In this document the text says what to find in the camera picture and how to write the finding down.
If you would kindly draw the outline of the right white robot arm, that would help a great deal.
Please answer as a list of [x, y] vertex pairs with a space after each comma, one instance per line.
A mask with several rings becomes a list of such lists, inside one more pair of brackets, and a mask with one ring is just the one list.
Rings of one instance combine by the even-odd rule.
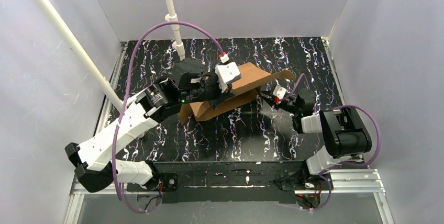
[[324, 145], [310, 158], [304, 160], [300, 170], [291, 175], [281, 175], [272, 183], [282, 188], [284, 184], [305, 187], [307, 183], [318, 186], [326, 183], [325, 174], [332, 167], [354, 156], [367, 153], [372, 141], [355, 108], [328, 109], [314, 112], [316, 93], [303, 88], [287, 97], [286, 89], [275, 86], [271, 91], [261, 91], [261, 99], [276, 110], [293, 115], [293, 129], [299, 133], [321, 133]]

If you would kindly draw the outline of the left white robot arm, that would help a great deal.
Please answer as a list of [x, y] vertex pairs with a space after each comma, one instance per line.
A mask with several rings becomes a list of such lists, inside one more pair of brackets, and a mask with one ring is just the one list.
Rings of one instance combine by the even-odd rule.
[[218, 105], [234, 96], [232, 85], [241, 78], [238, 65], [227, 56], [211, 72], [204, 63], [186, 58], [132, 98], [118, 119], [80, 144], [70, 143], [65, 152], [75, 167], [80, 184], [90, 193], [110, 184], [133, 183], [155, 189], [164, 177], [151, 161], [123, 161], [116, 154], [146, 131], [178, 114], [195, 102]]

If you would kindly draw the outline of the brown cardboard box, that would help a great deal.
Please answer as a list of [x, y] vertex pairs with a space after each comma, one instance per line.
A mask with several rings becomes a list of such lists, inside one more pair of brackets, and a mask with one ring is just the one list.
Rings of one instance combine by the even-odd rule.
[[260, 87], [273, 80], [296, 80], [295, 74], [289, 70], [269, 73], [251, 62], [242, 64], [239, 70], [241, 79], [232, 84], [234, 97], [217, 105], [215, 109], [213, 109], [209, 102], [185, 104], [177, 114], [179, 122], [184, 125], [190, 117], [193, 117], [196, 121], [208, 121], [255, 100], [257, 95], [259, 95]]

